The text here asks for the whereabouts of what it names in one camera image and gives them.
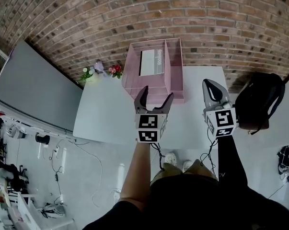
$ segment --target bare forearm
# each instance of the bare forearm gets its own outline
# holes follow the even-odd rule
[[[121,201],[142,209],[150,191],[150,144],[137,143],[123,184]]]

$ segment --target pink plastic bin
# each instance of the pink plastic bin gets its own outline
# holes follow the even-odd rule
[[[141,51],[162,49],[164,52],[164,73],[139,76]],[[174,93],[173,103],[184,103],[183,60],[180,38],[160,39],[132,43],[129,46],[122,85],[136,98],[139,91],[149,86],[148,104],[162,104],[170,93]]]

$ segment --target white table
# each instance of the white table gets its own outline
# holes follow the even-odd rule
[[[42,215],[39,215],[40,213],[37,211],[31,201],[31,198],[36,196],[37,195],[34,194],[21,194],[18,192],[18,210],[20,211],[23,221],[26,223],[30,230],[52,230],[74,222],[73,219],[59,219],[60,222],[53,223],[50,222],[53,219],[42,219]]]
[[[202,82],[211,79],[226,88],[222,67],[183,67],[184,104],[172,104],[160,145],[165,149],[208,149]],[[102,78],[86,83],[78,108],[75,137],[115,144],[135,142],[133,99],[121,81]]]

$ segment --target sneaker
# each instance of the sneaker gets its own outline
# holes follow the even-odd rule
[[[165,155],[164,162],[176,166],[177,165],[176,155],[173,152],[167,153]]]
[[[191,167],[192,164],[193,163],[190,160],[185,161],[182,169],[183,173],[185,173]]]

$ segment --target black bag on floor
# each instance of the black bag on floor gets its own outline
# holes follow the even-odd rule
[[[235,102],[239,127],[256,130],[269,128],[269,118],[276,111],[285,93],[285,83],[274,74],[255,73]]]

